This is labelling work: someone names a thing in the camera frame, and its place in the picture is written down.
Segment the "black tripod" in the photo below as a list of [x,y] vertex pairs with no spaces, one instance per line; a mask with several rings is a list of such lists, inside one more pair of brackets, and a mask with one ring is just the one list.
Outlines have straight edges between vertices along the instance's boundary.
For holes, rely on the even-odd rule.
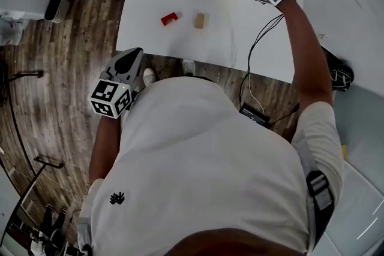
[[18,72],[14,74],[13,77],[10,79],[6,79],[5,77],[3,77],[2,80],[0,81],[0,85],[4,85],[9,82],[15,81],[17,79],[21,79],[22,77],[37,77],[39,79],[43,77],[43,74],[44,74],[44,71],[34,71],[34,72],[25,72],[25,73]]

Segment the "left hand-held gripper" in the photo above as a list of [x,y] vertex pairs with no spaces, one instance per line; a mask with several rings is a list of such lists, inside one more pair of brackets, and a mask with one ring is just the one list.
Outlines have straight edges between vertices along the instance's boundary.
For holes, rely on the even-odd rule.
[[[137,77],[143,61],[143,49],[131,48],[118,52],[92,84],[89,103],[92,110],[102,116],[117,119],[134,100]],[[111,74],[126,74],[123,77]]]

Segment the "white space heater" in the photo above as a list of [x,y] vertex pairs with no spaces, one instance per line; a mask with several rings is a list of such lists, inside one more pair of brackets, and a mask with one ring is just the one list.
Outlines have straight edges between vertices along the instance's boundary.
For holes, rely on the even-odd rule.
[[69,10],[68,0],[50,0],[44,14],[44,20],[53,23],[61,23]]

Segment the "person's left forearm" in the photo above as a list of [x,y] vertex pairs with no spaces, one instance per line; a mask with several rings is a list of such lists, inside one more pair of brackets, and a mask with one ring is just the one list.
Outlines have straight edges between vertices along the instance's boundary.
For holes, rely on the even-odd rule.
[[97,134],[89,164],[89,184],[104,179],[112,169],[119,153],[121,141],[121,118],[103,116],[98,124]]

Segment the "pack of water bottles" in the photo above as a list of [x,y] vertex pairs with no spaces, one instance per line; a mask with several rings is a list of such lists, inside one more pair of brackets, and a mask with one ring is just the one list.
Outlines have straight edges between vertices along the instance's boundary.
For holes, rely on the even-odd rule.
[[23,34],[21,24],[0,18],[0,46],[17,46]]

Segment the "person's white shoe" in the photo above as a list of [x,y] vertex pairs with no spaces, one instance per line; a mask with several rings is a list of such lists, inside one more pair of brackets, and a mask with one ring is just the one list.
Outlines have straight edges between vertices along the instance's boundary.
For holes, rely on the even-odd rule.
[[182,70],[184,73],[184,76],[187,77],[194,77],[196,73],[196,64],[194,61],[189,59],[183,59],[182,60]]
[[145,87],[149,87],[157,81],[157,76],[152,68],[145,68],[143,72],[143,82]]

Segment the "black recorder box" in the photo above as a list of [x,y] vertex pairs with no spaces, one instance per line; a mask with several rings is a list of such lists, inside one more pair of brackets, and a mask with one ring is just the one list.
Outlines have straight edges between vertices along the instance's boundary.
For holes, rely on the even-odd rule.
[[257,111],[255,108],[253,108],[249,104],[243,103],[241,108],[239,109],[239,112],[240,112],[240,114],[250,118],[255,123],[267,128],[267,129],[270,129],[270,127],[271,127],[270,117]]

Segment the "person's left white shoe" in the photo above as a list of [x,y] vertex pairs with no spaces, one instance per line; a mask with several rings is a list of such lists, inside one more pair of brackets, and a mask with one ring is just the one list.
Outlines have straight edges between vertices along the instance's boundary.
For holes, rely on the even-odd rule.
[[145,68],[143,72],[143,82],[145,87],[149,87],[157,81],[157,76],[152,68]]

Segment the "white side table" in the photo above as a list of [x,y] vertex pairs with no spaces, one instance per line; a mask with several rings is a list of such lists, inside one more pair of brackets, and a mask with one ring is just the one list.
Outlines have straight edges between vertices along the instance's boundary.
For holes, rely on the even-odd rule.
[[0,161],[0,247],[20,195],[13,186]]

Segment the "person's right white shoe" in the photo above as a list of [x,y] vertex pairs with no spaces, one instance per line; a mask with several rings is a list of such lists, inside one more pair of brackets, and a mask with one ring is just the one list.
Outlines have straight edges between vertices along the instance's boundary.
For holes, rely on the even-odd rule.
[[187,77],[194,77],[196,73],[196,64],[194,61],[189,59],[183,59],[182,60],[182,70],[184,73],[184,76]]

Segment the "person's right forearm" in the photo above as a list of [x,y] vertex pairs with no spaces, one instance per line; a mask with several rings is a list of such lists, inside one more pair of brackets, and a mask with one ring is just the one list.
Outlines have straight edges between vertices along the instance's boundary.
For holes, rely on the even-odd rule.
[[286,21],[299,110],[304,111],[317,102],[331,105],[332,88],[328,63],[306,14],[296,0],[283,0],[277,8]]

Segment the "black light stand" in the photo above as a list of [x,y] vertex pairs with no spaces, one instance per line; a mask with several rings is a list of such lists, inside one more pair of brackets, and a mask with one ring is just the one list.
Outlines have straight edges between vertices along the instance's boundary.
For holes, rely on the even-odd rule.
[[40,158],[39,156],[36,156],[34,158],[34,161],[41,164],[41,167],[38,169],[37,173],[34,175],[32,180],[30,181],[29,185],[27,186],[27,188],[25,189],[25,191],[21,195],[20,200],[18,201],[18,203],[16,204],[16,206],[14,208],[14,211],[13,211],[14,214],[17,213],[17,211],[20,209],[20,207],[24,203],[26,197],[29,195],[29,193],[31,192],[31,190],[35,186],[36,181],[39,178],[40,174],[42,174],[43,170],[47,166],[52,167],[52,168],[56,168],[56,169],[61,169],[64,167],[63,162],[60,162],[60,163],[50,162],[50,161],[47,161],[46,159]]

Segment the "red block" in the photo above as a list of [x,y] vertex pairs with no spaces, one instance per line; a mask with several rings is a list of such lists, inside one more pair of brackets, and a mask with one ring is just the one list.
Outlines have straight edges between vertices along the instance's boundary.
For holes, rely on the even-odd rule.
[[167,26],[168,24],[177,20],[178,20],[178,15],[175,12],[172,12],[161,18],[161,22],[164,26]]

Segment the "person's white t-shirt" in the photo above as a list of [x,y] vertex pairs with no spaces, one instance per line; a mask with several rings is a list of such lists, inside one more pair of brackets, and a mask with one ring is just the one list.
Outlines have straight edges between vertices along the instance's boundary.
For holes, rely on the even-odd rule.
[[124,118],[111,171],[89,189],[79,246],[92,256],[160,256],[196,232],[237,228],[306,252],[306,159],[339,200],[344,162],[328,103],[307,107],[287,141],[240,114],[213,82],[155,82]]

